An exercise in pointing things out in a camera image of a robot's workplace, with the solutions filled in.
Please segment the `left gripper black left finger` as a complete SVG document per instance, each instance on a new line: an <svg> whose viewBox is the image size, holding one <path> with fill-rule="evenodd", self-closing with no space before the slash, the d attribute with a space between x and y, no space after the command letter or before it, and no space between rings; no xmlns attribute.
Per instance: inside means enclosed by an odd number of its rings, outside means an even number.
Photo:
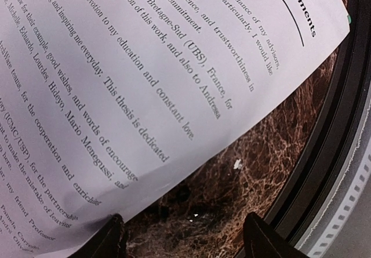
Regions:
<svg viewBox="0 0 371 258"><path fill-rule="evenodd" d="M124 258L128 234L122 216L115 214L70 258Z"/></svg>

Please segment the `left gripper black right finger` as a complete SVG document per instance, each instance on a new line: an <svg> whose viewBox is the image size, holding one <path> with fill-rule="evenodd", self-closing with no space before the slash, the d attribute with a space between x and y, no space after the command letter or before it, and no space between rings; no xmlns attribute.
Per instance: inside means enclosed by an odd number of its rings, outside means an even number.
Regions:
<svg viewBox="0 0 371 258"><path fill-rule="evenodd" d="M245 257L249 258L307 258L289 245L255 212L250 212L243 224Z"/></svg>

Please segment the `printed paper sheet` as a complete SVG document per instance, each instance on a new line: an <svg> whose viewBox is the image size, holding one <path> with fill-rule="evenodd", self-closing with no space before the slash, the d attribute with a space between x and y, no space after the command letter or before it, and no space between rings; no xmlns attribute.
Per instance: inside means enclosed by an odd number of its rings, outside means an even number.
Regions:
<svg viewBox="0 0 371 258"><path fill-rule="evenodd" d="M133 218L349 30L342 0L1 0L1 256Z"/></svg>

